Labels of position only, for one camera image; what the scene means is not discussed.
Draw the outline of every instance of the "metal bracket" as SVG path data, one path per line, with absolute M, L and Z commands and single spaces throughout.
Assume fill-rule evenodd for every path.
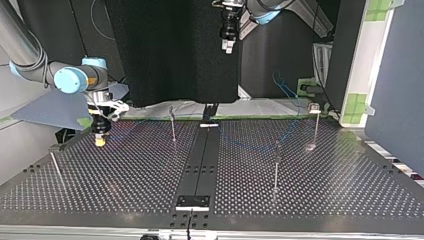
M 179 196 L 177 211 L 207 212 L 209 211 L 209 196 Z

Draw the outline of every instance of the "green tape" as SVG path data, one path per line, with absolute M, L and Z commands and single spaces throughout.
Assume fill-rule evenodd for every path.
M 11 120 L 13 120 L 13 118 L 12 118 L 12 117 L 4 117 L 4 118 L 0 118 L 0 123 L 8 122 L 8 121 L 11 121 Z
M 91 123 L 93 123 L 90 118 L 78 118 L 77 122 L 79 123 L 79 125 L 85 128 L 89 128 L 91 126 Z
M 365 21 L 385 21 L 391 2 L 392 0 L 370 0 L 365 15 Z
M 344 109 L 343 123 L 359 124 L 365 113 L 367 94 L 350 93 Z

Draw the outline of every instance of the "metal rod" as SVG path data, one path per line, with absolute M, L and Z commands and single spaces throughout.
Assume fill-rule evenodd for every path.
M 175 115 L 174 115 L 174 113 L 173 113 L 173 110 L 174 110 L 174 107 L 172 107 L 172 106 L 170 106 L 169 107 L 169 116 L 170 116 L 170 118 L 171 118 L 171 126 L 172 126 L 172 141 L 177 141 L 177 138 L 176 138 L 176 136 L 175 136 L 175 123 L 174 123 L 174 118 L 175 118 Z
M 0 46 L 20 66 L 37 62 L 40 49 L 9 0 L 0 0 Z
M 314 145 L 316 145 L 316 142 L 317 142 L 318 126 L 319 126 L 319 113 L 317 114 L 317 122 L 315 124 L 315 134 L 314 134 L 314 142 L 313 142 Z
M 274 174 L 274 192 L 278 191 L 278 162 L 275 162 L 275 174 Z
M 57 174 L 59 175 L 60 181 L 62 182 L 63 189 L 66 190 L 65 181 L 63 181 L 62 173 L 60 172 L 60 168 L 59 168 L 59 165 L 57 164 L 56 157 L 54 156 L 54 153 L 52 153 L 52 152 L 50 152 L 50 156 L 53 159 L 54 167 L 56 168 Z

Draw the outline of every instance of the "end effector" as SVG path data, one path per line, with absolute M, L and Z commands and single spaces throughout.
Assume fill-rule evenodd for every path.
M 54 75 L 54 84 L 67 94 L 85 93 L 88 111 L 93 118 L 91 130 L 96 137 L 95 143 L 103 147 L 112 127 L 111 121 L 118 121 L 129 110 L 127 104 L 113 99 L 109 92 L 106 61 L 84 58 L 81 66 L 61 68 Z
M 213 7 L 222 8 L 222 27 L 219 36 L 222 38 L 222 50 L 227 54 L 233 52 L 233 46 L 239 36 L 239 21 L 246 0 L 215 0 Z

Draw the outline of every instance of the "black backdrop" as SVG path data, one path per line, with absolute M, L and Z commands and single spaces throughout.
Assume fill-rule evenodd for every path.
M 220 10 L 210 0 L 110 0 L 107 11 L 104 0 L 93 2 L 19 0 L 19 7 L 50 59 L 106 58 L 114 79 L 127 77 L 136 106 L 237 99 L 239 51 L 221 51 Z

